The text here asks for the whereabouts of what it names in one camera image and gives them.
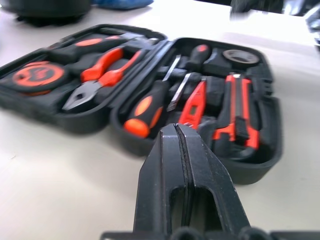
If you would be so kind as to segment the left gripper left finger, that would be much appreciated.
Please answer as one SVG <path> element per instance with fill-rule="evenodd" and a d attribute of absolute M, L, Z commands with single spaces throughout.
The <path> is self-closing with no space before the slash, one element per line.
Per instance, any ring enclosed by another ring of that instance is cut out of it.
<path fill-rule="evenodd" d="M 133 224 L 137 238 L 167 238 L 187 225 L 183 127 L 162 128 L 140 169 Z"/>

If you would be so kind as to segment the black electrical tape roll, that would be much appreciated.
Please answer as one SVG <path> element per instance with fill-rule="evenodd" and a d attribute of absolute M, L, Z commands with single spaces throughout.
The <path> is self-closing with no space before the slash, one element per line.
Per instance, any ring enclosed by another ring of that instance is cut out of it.
<path fill-rule="evenodd" d="M 260 62 L 260 58 L 248 51 L 238 49 L 228 49 L 222 55 L 229 62 L 239 66 L 253 66 Z"/>

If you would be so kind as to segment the orange black tape measure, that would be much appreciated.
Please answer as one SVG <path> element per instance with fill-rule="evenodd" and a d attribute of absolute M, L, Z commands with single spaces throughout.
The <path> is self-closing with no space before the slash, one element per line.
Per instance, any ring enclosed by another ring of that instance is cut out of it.
<path fill-rule="evenodd" d="M 37 96 L 67 84 L 70 79 L 70 71 L 64 65 L 35 61 L 1 77 L 0 86 L 24 95 Z"/>

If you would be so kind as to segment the orange handled pliers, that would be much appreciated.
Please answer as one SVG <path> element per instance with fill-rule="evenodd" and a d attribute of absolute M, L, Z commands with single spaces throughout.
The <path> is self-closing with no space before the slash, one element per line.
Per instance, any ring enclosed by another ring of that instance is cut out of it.
<path fill-rule="evenodd" d="M 140 49 L 120 68 L 109 69 L 112 64 L 122 59 L 128 52 L 128 48 L 125 46 L 114 47 L 105 52 L 92 67 L 84 70 L 80 75 L 81 85 L 72 92 L 62 110 L 73 112 L 87 108 L 98 90 L 113 87 L 119 83 L 144 58 L 148 51 Z"/>

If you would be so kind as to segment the orange black utility knife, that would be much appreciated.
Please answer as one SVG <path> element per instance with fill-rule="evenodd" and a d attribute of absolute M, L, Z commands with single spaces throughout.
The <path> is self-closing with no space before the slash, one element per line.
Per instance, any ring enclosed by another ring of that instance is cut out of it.
<path fill-rule="evenodd" d="M 221 155 L 230 152 L 234 144 L 246 150 L 258 149 L 259 121 L 250 94 L 251 84 L 251 80 L 235 72 L 225 79 L 222 109 L 213 134 L 214 150 Z"/>

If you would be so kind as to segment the black tool case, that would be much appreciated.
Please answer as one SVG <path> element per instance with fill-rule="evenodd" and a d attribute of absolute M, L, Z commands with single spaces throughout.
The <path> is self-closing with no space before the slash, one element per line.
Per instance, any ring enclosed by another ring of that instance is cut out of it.
<path fill-rule="evenodd" d="M 233 182 L 240 185 L 256 183 L 279 162 L 283 148 L 280 103 L 273 95 L 274 78 L 269 63 L 260 51 L 253 48 L 190 37 L 170 41 L 164 34 L 146 28 L 99 24 L 0 66 L 0 78 L 29 63 L 48 61 L 48 51 L 51 49 L 66 47 L 81 40 L 125 33 L 159 38 L 160 41 L 144 48 L 147 50 L 144 58 L 115 86 L 99 89 L 87 108 L 76 111 L 62 110 L 72 92 L 81 85 L 81 73 L 91 68 L 104 53 L 91 53 L 75 63 L 61 64 L 69 70 L 70 81 L 47 94 L 26 95 L 0 86 L 0 108 L 12 110 L 73 134 L 91 134 L 110 125 L 115 140 L 126 150 L 138 156 L 148 156 L 160 130 L 170 124 L 180 124 L 178 121 L 186 101 L 205 77 L 206 105 L 198 129 L 194 130 L 222 162 Z M 176 108 L 167 112 L 170 101 L 187 74 L 186 63 L 192 50 L 202 44 L 209 47 L 208 59 L 200 70 L 191 74 Z M 234 64 L 222 54 L 223 51 L 231 49 L 250 52 L 259 57 L 259 63 L 249 66 Z M 129 133 L 124 129 L 129 114 L 151 90 L 154 82 L 165 77 L 177 55 L 181 55 L 181 58 L 168 79 L 169 89 L 158 122 L 146 138 Z M 231 151 L 223 155 L 215 151 L 213 135 L 222 110 L 226 77 L 230 73 L 241 74 L 251 80 L 250 97 L 257 111 L 259 139 L 256 150 L 233 144 Z"/>

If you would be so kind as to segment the orange voltage tester pen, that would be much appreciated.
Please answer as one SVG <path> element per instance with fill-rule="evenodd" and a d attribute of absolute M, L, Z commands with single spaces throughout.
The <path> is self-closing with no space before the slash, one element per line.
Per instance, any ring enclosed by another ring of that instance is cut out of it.
<path fill-rule="evenodd" d="M 203 77 L 187 99 L 178 120 L 179 124 L 198 129 L 206 107 L 206 87 L 207 79 Z"/>

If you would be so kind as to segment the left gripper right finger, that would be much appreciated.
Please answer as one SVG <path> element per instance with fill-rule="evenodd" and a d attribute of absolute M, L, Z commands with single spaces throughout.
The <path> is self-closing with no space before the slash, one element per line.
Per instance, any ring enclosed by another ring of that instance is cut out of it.
<path fill-rule="evenodd" d="M 179 124 L 177 133 L 190 180 L 187 226 L 237 236 L 250 223 L 228 171 L 194 129 Z"/>

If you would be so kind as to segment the blue cloth bundle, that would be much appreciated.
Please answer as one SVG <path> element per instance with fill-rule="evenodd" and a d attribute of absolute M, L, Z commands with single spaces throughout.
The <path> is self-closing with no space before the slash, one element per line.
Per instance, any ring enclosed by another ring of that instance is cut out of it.
<path fill-rule="evenodd" d="M 133 10 L 151 5 L 154 0 L 91 0 L 93 5 L 109 10 Z"/>

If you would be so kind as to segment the orange black screwdriver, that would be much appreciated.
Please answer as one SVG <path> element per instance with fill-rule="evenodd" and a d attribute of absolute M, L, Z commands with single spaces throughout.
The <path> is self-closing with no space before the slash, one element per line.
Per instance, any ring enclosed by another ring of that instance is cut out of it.
<path fill-rule="evenodd" d="M 200 44 L 197 45 L 190 54 L 189 60 L 187 61 L 185 65 L 185 69 L 187 70 L 187 74 L 181 81 L 178 89 L 176 90 L 173 98 L 171 99 L 168 107 L 167 107 L 167 112 L 173 111 L 177 104 L 178 101 L 180 100 L 184 89 L 187 85 L 187 82 L 192 75 L 193 72 L 197 72 L 201 69 L 202 64 L 209 58 L 210 55 L 210 49 L 209 46 L 206 44 Z"/>
<path fill-rule="evenodd" d="M 156 80 L 152 88 L 134 106 L 123 128 L 138 137 L 146 138 L 158 122 L 163 108 L 165 96 L 169 90 L 169 77 L 181 59 L 177 55 L 162 80 Z"/>

